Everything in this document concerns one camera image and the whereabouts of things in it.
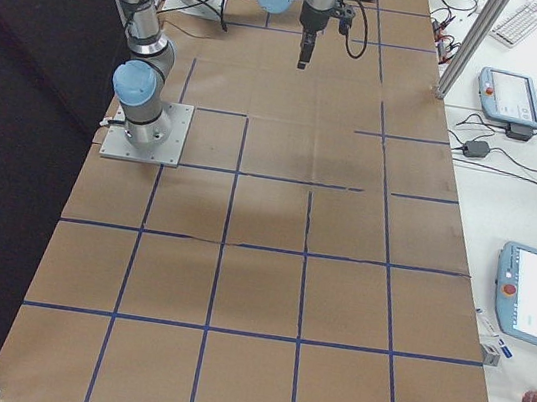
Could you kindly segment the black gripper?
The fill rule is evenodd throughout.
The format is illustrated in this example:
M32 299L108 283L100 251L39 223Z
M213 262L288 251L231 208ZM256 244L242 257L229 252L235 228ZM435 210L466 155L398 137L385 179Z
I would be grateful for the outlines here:
M315 49L316 34L324 30L329 22L330 10L315 9L304 3L301 7L300 24L302 25L302 41L300 42L298 68L304 69L311 61Z

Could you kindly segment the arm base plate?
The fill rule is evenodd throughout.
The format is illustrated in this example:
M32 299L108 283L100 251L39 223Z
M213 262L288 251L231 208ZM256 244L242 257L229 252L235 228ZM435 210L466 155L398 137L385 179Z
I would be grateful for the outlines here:
M194 106L163 101L157 120L148 125L136 125L125 118L120 107L107 121L107 132L99 153L106 158L176 168L193 114Z

